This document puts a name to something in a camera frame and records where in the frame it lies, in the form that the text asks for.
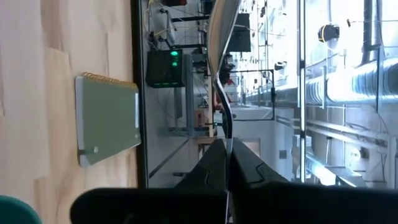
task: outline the green notebook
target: green notebook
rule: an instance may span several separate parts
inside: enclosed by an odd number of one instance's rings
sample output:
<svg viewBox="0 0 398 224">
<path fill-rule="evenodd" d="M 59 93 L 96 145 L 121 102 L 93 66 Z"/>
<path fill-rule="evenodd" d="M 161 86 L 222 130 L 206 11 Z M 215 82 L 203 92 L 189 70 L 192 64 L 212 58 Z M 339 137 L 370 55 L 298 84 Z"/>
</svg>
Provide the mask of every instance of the green notebook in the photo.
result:
<svg viewBox="0 0 398 224">
<path fill-rule="evenodd" d="M 78 158 L 89 166 L 141 143 L 135 84 L 84 73 L 76 77 Z"/>
</svg>

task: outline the metal frame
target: metal frame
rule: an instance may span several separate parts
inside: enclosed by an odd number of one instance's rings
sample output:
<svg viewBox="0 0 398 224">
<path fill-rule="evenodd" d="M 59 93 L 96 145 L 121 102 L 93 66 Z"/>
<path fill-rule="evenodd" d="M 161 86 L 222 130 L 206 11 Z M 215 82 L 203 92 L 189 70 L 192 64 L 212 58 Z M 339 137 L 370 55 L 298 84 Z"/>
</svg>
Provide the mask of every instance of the metal frame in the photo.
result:
<svg viewBox="0 0 398 224">
<path fill-rule="evenodd" d="M 148 188 L 148 165 L 147 165 L 147 130 L 145 114 L 145 75 L 142 41 L 142 1 L 130 0 L 131 5 L 131 31 L 132 31 L 132 71 L 133 82 L 139 89 L 139 126 L 141 144 L 136 147 L 137 154 L 137 181 L 141 189 Z"/>
<path fill-rule="evenodd" d="M 208 20 L 209 18 L 210 18 L 209 15 L 205 15 L 205 16 L 181 17 L 181 18 L 172 18 L 172 22 L 201 21 L 201 20 Z"/>
<path fill-rule="evenodd" d="M 274 78 L 274 69 L 261 69 L 261 70 L 247 70 L 247 71 L 232 71 L 230 73 L 238 73 L 238 72 L 271 72 L 271 103 L 272 103 L 272 117 L 271 118 L 265 118 L 263 117 L 262 119 L 234 119 L 233 121 L 274 121 L 275 120 L 275 98 L 276 98 L 276 92 L 275 92 L 275 78 Z"/>
<path fill-rule="evenodd" d="M 300 108 L 300 180 L 305 183 L 306 86 L 305 86 L 305 0 L 297 0 L 297 76 Z"/>
</svg>

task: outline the wooden table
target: wooden table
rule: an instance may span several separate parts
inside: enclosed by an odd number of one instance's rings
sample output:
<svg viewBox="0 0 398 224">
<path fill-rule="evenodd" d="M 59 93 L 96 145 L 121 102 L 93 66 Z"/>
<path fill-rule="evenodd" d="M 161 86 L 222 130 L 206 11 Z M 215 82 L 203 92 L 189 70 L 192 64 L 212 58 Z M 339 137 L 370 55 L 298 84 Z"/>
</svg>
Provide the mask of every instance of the wooden table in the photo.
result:
<svg viewBox="0 0 398 224">
<path fill-rule="evenodd" d="M 136 186 L 135 150 L 77 163 L 74 77 L 132 79 L 129 0 L 0 1 L 0 194 L 69 223 L 96 187 Z"/>
</svg>

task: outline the metal pipe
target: metal pipe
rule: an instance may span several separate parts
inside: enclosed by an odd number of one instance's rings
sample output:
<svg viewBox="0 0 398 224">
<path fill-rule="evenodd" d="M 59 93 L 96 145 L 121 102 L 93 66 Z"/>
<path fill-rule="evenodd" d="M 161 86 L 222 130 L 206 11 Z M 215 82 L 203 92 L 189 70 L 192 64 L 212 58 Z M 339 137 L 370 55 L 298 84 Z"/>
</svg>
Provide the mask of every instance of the metal pipe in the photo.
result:
<svg viewBox="0 0 398 224">
<path fill-rule="evenodd" d="M 346 126 L 346 105 L 343 105 L 343 127 Z M 346 142 L 343 141 L 343 167 L 346 166 Z"/>
<path fill-rule="evenodd" d="M 329 137 L 326 137 L 326 164 L 329 164 L 330 142 L 331 139 Z"/>
<path fill-rule="evenodd" d="M 297 166 L 299 159 L 298 150 L 292 149 L 293 163 Z M 355 171 L 345 167 L 329 166 L 325 162 L 319 160 L 311 152 L 306 153 L 307 161 L 305 168 L 308 172 L 317 177 L 323 185 L 336 185 L 343 182 L 351 187 L 366 187 L 366 183 L 361 175 Z"/>
<path fill-rule="evenodd" d="M 382 94 L 380 91 L 382 89 L 381 86 L 381 80 L 384 79 L 384 72 L 383 72 L 383 62 L 385 59 L 385 53 L 384 53 L 384 42 L 382 39 L 382 23 L 380 22 L 381 19 L 381 14 L 382 14 L 382 1 L 381 0 L 376 0 L 376 20 L 374 23 L 374 31 L 376 33 L 376 44 L 379 46 L 377 49 L 377 85 L 376 85 L 376 112 L 378 113 L 381 110 L 381 105 L 382 105 L 382 99 L 380 99 L 379 95 Z"/>
<path fill-rule="evenodd" d="M 360 140 L 357 140 L 357 139 L 352 139 L 352 138 L 350 138 L 348 136 L 344 136 L 342 134 L 333 133 L 333 132 L 330 132 L 330 131 L 322 130 L 320 128 L 315 128 L 315 127 L 311 127 L 311 126 L 307 127 L 307 129 L 309 131 L 313 131 L 314 133 L 322 134 L 324 136 L 329 136 L 329 137 L 332 137 L 334 139 L 338 139 L 340 141 L 345 141 L 345 142 L 348 142 L 348 143 L 352 143 L 352 144 L 355 144 L 357 146 L 364 147 L 366 149 L 377 149 L 377 151 L 380 152 L 380 153 L 384 153 L 384 154 L 387 153 L 387 148 L 386 147 L 379 146 L 379 145 L 374 144 L 374 143 L 364 142 L 364 141 L 360 141 Z"/>
<path fill-rule="evenodd" d="M 372 8 L 373 8 L 373 0 L 364 0 L 363 1 L 363 54 L 361 65 L 364 65 L 369 62 L 370 59 L 370 46 L 372 45 Z"/>
<path fill-rule="evenodd" d="M 310 124 L 315 124 L 317 126 L 322 126 L 325 128 L 334 129 L 336 131 L 341 131 L 342 133 L 357 134 L 359 136 L 382 140 L 382 141 L 388 141 L 388 139 L 389 139 L 389 135 L 384 134 L 384 133 L 375 133 L 373 131 L 362 131 L 362 130 L 350 128 L 347 126 L 339 125 L 339 124 L 331 124 L 331 123 L 327 123 L 324 121 L 316 121 L 316 120 L 312 120 L 312 119 L 308 119 L 307 122 Z"/>
<path fill-rule="evenodd" d="M 326 84 L 326 78 L 328 75 L 328 67 L 323 66 L 322 68 L 322 76 L 323 76 L 323 99 L 322 99 L 322 109 L 325 109 L 326 107 L 326 96 L 328 95 L 328 85 Z"/>
<path fill-rule="evenodd" d="M 305 0 L 297 0 L 297 15 L 298 15 L 298 76 L 300 77 L 300 180 L 302 183 L 306 181 L 305 175 L 305 151 L 306 151 L 306 83 L 305 83 Z"/>
<path fill-rule="evenodd" d="M 191 17 L 180 17 L 180 18 L 172 18 L 172 22 L 190 22 L 190 21 L 201 21 L 207 20 L 210 16 L 191 16 Z"/>
<path fill-rule="evenodd" d="M 381 68 L 384 78 L 380 80 L 379 97 L 383 103 L 398 102 L 398 58 L 386 59 Z M 337 73 L 329 73 L 326 80 L 328 105 L 361 105 L 374 104 L 376 99 L 377 62 L 371 62 L 359 68 Z M 323 77 L 308 80 L 307 105 L 322 105 Z M 276 88 L 277 103 L 297 103 L 298 88 L 296 86 L 280 86 Z M 270 98 L 269 91 L 264 92 Z"/>
</svg>

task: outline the green indicator light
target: green indicator light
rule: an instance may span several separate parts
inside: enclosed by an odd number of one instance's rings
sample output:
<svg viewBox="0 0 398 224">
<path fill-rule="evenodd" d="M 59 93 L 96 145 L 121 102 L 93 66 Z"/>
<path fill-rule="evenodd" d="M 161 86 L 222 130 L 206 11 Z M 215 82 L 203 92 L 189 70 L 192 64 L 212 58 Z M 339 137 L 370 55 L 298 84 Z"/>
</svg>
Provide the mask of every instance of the green indicator light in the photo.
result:
<svg viewBox="0 0 398 224">
<path fill-rule="evenodd" d="M 172 51 L 172 52 L 170 52 L 170 55 L 172 55 L 172 56 L 177 56 L 177 55 L 178 55 L 178 52 Z"/>
</svg>

